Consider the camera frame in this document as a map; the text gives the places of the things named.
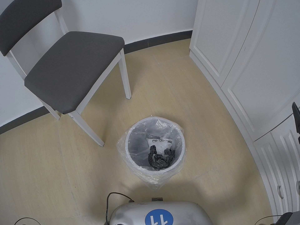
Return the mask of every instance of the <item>gray chair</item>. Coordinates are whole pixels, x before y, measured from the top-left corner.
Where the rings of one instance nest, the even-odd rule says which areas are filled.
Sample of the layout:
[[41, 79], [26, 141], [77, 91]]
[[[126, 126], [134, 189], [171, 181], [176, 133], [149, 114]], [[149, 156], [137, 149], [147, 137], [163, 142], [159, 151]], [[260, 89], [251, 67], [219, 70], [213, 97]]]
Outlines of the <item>gray chair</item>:
[[[119, 63], [126, 98], [131, 98], [122, 37], [69, 32], [61, 15], [61, 0], [14, 0], [0, 15], [0, 51], [6, 56], [25, 86], [59, 120], [71, 118], [100, 146], [104, 142], [80, 114], [114, 66]], [[64, 35], [26, 74], [11, 49], [35, 25], [55, 13]]]

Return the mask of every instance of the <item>blue sticker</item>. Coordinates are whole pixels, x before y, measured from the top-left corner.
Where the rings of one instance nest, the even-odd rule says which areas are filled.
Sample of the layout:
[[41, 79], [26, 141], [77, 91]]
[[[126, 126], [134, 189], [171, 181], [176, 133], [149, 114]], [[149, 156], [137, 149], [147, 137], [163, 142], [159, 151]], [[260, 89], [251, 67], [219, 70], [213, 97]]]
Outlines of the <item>blue sticker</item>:
[[172, 225], [173, 216], [164, 209], [155, 209], [149, 212], [145, 217], [146, 225]]

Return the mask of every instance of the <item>black cable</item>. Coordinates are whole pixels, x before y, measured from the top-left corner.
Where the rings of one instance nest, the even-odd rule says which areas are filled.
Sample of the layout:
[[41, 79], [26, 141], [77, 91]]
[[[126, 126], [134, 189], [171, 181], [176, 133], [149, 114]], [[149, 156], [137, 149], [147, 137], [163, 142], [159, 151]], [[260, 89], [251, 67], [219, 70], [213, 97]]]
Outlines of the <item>black cable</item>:
[[273, 215], [273, 216], [267, 216], [267, 217], [263, 217], [261, 219], [259, 219], [254, 225], [256, 225], [260, 220], [264, 219], [264, 218], [269, 218], [269, 217], [280, 217], [282, 215]]
[[108, 213], [108, 198], [110, 197], [110, 195], [111, 194], [113, 194], [113, 193], [115, 193], [115, 194], [120, 194], [120, 195], [123, 195], [124, 197], [127, 197], [128, 199], [129, 199], [129, 202], [130, 203], [134, 203], [134, 201], [130, 198], [130, 197], [128, 197], [128, 196], [126, 196], [126, 195], [124, 195], [124, 194], [122, 194], [122, 193], [116, 193], [116, 192], [112, 192], [112, 193], [110, 193], [110, 194], [108, 194], [108, 196], [107, 196], [107, 199], [106, 199], [106, 214], [105, 214], [105, 220], [106, 220], [106, 223], [107, 223], [107, 225], [109, 225], [108, 224], [108, 221], [107, 221], [107, 213]]
[[20, 218], [19, 220], [17, 220], [17, 222], [22, 220], [22, 219], [25, 219], [25, 218], [29, 218], [29, 219], [32, 219], [32, 220], [36, 221], [34, 218], [31, 218], [31, 217], [23, 217], [23, 218]]

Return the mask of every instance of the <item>chair leg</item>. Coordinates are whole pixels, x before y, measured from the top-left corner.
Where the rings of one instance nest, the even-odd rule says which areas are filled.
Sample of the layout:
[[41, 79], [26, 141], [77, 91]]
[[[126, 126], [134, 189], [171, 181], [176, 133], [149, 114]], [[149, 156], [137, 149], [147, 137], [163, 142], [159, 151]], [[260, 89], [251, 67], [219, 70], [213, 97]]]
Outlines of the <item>chair leg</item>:
[[83, 120], [79, 113], [75, 110], [68, 113], [70, 117], [84, 130], [98, 145], [104, 145], [104, 142], [98, 137], [98, 135], [90, 128], [90, 126]]
[[57, 120], [60, 119], [60, 115], [58, 115], [52, 107], [50, 107], [47, 103], [43, 102], [42, 100], [40, 100], [40, 101], [44, 105], [44, 107], [46, 107], [48, 109], [48, 111], [53, 115], [53, 117], [55, 117]]
[[119, 67], [120, 67], [121, 77], [123, 81], [126, 98], [130, 99], [131, 91], [130, 91], [129, 79], [127, 74], [124, 49], [120, 51], [120, 54], [121, 54], [121, 59], [119, 60]]

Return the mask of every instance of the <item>gray seat cushion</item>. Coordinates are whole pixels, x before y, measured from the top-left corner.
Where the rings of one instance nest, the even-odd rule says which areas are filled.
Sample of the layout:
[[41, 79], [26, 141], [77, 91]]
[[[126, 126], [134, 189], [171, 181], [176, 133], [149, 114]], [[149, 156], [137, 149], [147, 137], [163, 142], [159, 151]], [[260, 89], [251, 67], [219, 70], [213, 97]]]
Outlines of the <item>gray seat cushion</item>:
[[122, 37], [68, 32], [28, 73], [25, 87], [54, 110], [72, 112], [123, 47]]

